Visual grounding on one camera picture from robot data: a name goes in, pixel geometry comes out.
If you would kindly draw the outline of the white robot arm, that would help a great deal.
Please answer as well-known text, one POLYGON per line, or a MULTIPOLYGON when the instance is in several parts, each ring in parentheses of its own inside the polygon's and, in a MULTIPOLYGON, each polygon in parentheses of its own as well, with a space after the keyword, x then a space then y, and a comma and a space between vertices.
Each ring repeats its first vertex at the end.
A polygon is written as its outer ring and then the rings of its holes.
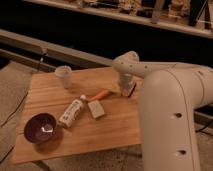
POLYGON ((143 79, 138 106, 144 171, 201 171, 194 110, 213 104, 213 68, 142 62, 134 51, 112 66, 143 79))

